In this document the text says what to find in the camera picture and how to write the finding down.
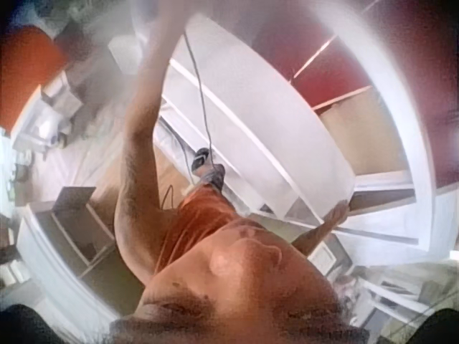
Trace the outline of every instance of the dark object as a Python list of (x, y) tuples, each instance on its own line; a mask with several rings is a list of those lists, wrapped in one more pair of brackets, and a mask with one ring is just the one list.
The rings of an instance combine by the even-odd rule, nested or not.
[(2, 344), (65, 344), (32, 308), (14, 305), (0, 312)]
[(459, 312), (439, 310), (417, 329), (407, 344), (457, 343), (459, 338)]

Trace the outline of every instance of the red panel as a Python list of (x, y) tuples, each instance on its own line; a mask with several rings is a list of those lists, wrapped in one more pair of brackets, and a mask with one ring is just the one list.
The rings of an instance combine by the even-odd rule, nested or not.
[(438, 186), (459, 179), (457, 22), (437, 1), (380, 1), (368, 22), (407, 79), (432, 147)]
[(350, 51), (335, 39), (292, 84), (314, 107), (368, 86), (370, 81)]
[(52, 40), (36, 27), (23, 27), (1, 43), (0, 125), (11, 131), (25, 103), (67, 63)]
[(332, 35), (304, 2), (285, 1), (266, 21), (252, 48), (290, 80)]

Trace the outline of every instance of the red wall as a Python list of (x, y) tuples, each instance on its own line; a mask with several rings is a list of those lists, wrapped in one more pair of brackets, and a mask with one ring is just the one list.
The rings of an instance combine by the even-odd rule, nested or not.
[(0, 126), (9, 133), (38, 85), (49, 82), (67, 63), (52, 40), (36, 27), (23, 27), (1, 43)]

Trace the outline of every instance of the man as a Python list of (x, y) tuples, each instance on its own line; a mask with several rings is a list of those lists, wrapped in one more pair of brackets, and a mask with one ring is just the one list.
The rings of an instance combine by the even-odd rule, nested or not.
[(152, 37), (126, 115), (115, 236), (145, 284), (135, 314), (112, 324), (115, 343), (360, 343), (340, 320), (336, 296), (308, 262), (347, 216), (340, 203), (325, 224), (293, 244), (236, 214), (221, 195), (224, 169), (201, 150), (201, 183), (176, 211), (162, 211), (153, 128), (190, 1), (160, 0)]

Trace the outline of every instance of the black cable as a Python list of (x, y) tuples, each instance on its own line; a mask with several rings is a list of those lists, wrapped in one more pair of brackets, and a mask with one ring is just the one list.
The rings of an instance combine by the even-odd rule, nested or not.
[(197, 63), (196, 63), (196, 59), (194, 58), (193, 51), (191, 50), (191, 45), (189, 43), (188, 35), (186, 34), (186, 32), (184, 32), (184, 38), (185, 38), (186, 47), (188, 48), (189, 56), (191, 57), (191, 62), (193, 63), (194, 72), (196, 73), (196, 77), (198, 79), (199, 95), (201, 96), (202, 111), (204, 113), (204, 125), (206, 127), (207, 137), (209, 139), (210, 163), (212, 164), (212, 167), (215, 168), (215, 166), (214, 166), (214, 154), (212, 152), (212, 138), (210, 137), (209, 125), (207, 124), (207, 111), (206, 111), (206, 104), (205, 104), (205, 101), (204, 101), (204, 92), (202, 91), (201, 76), (199, 75), (199, 70), (198, 70), (198, 66), (197, 66)]
[(161, 210), (164, 209), (164, 203), (166, 203), (166, 198), (167, 198), (167, 195), (169, 195), (169, 192), (171, 192), (171, 208), (172, 209), (174, 208), (174, 186), (171, 184), (167, 188), (166, 194), (164, 195), (163, 201), (161, 202)]

